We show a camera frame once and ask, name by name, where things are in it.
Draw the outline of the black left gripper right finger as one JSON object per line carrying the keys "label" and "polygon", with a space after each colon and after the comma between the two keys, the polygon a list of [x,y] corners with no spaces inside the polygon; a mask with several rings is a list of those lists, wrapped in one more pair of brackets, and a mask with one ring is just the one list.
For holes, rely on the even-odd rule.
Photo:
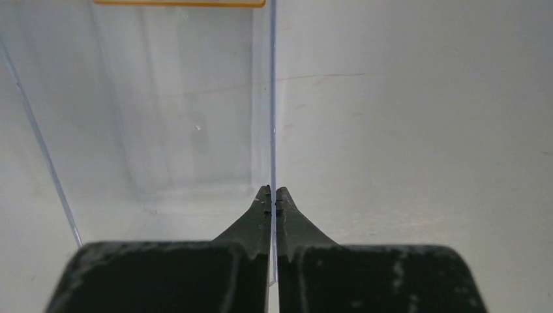
{"label": "black left gripper right finger", "polygon": [[281,312],[485,312],[471,271],[440,245],[340,245],[276,192]]}

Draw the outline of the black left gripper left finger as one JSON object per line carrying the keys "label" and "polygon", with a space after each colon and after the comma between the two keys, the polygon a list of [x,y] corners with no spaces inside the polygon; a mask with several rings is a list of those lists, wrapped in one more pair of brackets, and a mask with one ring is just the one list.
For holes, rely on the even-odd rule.
{"label": "black left gripper left finger", "polygon": [[266,312],[271,188],[210,241],[100,241],[70,259],[47,312]]}

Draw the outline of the clear acrylic card box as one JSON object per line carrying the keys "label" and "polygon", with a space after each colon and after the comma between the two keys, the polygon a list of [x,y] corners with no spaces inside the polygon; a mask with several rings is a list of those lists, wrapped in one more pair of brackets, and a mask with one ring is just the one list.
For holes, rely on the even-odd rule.
{"label": "clear acrylic card box", "polygon": [[271,175],[274,8],[1,2],[2,286],[245,209]]}

